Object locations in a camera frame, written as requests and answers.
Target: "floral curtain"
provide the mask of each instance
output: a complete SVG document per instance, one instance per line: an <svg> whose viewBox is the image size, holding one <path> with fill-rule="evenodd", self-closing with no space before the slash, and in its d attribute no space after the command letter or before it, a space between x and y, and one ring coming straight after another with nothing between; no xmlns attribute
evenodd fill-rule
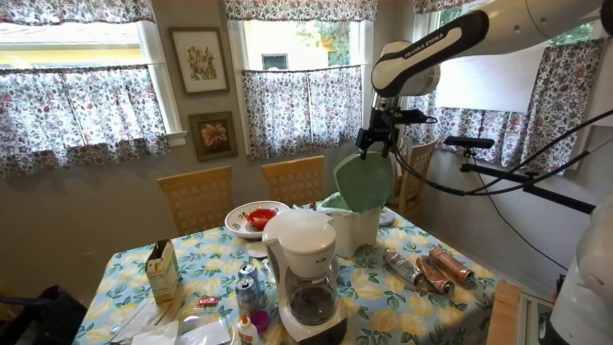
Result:
<svg viewBox="0 0 613 345"><path fill-rule="evenodd" d="M19 25L154 21L147 0L4 0L0 22Z"/></svg>
<svg viewBox="0 0 613 345"><path fill-rule="evenodd" d="M0 70L0 177L169 151L147 66Z"/></svg>
<svg viewBox="0 0 613 345"><path fill-rule="evenodd" d="M447 136L469 136L495 141L477 158L514 166L583 119L592 93L605 39L545 49L528 112L497 112L435 107L436 93L409 99L417 108L439 120L436 125L407 126L409 137L420 143ZM552 171L571 158L576 135L569 136L528 164L527 169ZM455 152L439 142L440 149Z"/></svg>
<svg viewBox="0 0 613 345"><path fill-rule="evenodd" d="M378 0L225 0L228 20L375 21Z"/></svg>
<svg viewBox="0 0 613 345"><path fill-rule="evenodd" d="M354 142L362 125L360 66L243 71L251 158Z"/></svg>
<svg viewBox="0 0 613 345"><path fill-rule="evenodd" d="M414 0L413 10L417 14L427 14L452 9L472 1L475 0Z"/></svg>

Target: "wooden board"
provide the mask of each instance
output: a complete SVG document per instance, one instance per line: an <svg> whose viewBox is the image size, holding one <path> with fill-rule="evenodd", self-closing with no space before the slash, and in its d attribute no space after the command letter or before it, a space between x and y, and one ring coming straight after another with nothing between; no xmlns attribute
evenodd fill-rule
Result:
<svg viewBox="0 0 613 345"><path fill-rule="evenodd" d="M498 283L487 335L487 345L515 345L517 314L522 290L504 281Z"/></svg>

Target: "soda can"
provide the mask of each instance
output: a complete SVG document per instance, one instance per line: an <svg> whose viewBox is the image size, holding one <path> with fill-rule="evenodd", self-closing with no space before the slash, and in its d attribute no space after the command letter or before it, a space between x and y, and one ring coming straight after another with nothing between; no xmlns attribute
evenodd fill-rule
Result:
<svg viewBox="0 0 613 345"><path fill-rule="evenodd" d="M251 277L242 277L236 283L236 299L238 308L244 314L251 314L260 309L260 298L255 281Z"/></svg>
<svg viewBox="0 0 613 345"><path fill-rule="evenodd" d="M238 269L238 278L242 277L251 277L256 285L256 291L259 293L260 290L260 279L257 276L257 267L250 263L246 263Z"/></svg>

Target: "glue bottle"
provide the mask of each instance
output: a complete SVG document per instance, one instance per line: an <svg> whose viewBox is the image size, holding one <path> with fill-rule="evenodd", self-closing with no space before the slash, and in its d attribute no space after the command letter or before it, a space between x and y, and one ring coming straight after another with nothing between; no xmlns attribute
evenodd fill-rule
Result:
<svg viewBox="0 0 613 345"><path fill-rule="evenodd" d="M260 345L260 337L257 335L256 327L247 315L242 315L241 320L236 324L236 329L242 345Z"/></svg>

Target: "framed picture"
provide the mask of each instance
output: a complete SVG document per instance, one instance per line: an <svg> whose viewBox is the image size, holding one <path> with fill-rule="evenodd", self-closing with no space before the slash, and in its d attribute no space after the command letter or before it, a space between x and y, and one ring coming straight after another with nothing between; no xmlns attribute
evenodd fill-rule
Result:
<svg viewBox="0 0 613 345"><path fill-rule="evenodd" d="M227 91L226 59L219 28L168 28L183 91Z"/></svg>
<svg viewBox="0 0 613 345"><path fill-rule="evenodd" d="M189 123L199 161L238 155L231 112L190 115Z"/></svg>

